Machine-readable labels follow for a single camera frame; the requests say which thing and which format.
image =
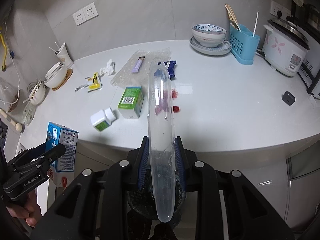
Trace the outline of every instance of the wall socket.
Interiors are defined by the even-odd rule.
[[[87,20],[90,20],[93,17],[96,17],[99,15],[96,7],[94,6],[94,3],[87,5],[86,7],[82,8],[82,10]]]
[[[79,26],[80,24],[86,22],[87,20],[90,20],[96,16],[98,16],[98,12],[96,7],[94,6],[94,3],[91,3],[79,11],[75,12],[72,16],[76,22],[76,25]]]
[[[84,22],[87,21],[82,9],[80,9],[77,12],[75,12],[72,16],[73,16],[77,26],[80,25],[81,23],[84,23]]]
[[[287,21],[287,16],[291,16],[291,11],[286,7],[276,3],[275,1],[271,1],[270,14],[278,17],[277,11],[281,11],[282,16],[281,19]]]

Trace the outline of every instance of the human hand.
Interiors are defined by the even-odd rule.
[[[42,218],[40,206],[37,204],[37,195],[34,190],[28,193],[28,199],[24,207],[8,203],[7,210],[12,217],[25,219],[31,227],[34,227]]]

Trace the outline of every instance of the blue patterned bowl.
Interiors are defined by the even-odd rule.
[[[219,26],[212,24],[198,24],[192,27],[196,32],[208,33],[208,34],[225,34],[227,31]]]

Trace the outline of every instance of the bubble wrap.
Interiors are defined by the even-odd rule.
[[[131,73],[131,70],[137,63],[139,57],[145,56],[143,63],[138,73]],[[119,86],[123,89],[129,86],[141,86],[144,95],[148,92],[148,73],[151,62],[155,57],[161,58],[163,61],[171,59],[170,48],[157,50],[157,51],[145,51],[138,50],[131,56],[128,62],[122,67],[122,69],[111,80],[112,86]]]

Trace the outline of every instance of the green medicine box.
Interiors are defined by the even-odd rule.
[[[143,103],[141,87],[127,87],[118,105],[118,110],[124,118],[138,119]]]

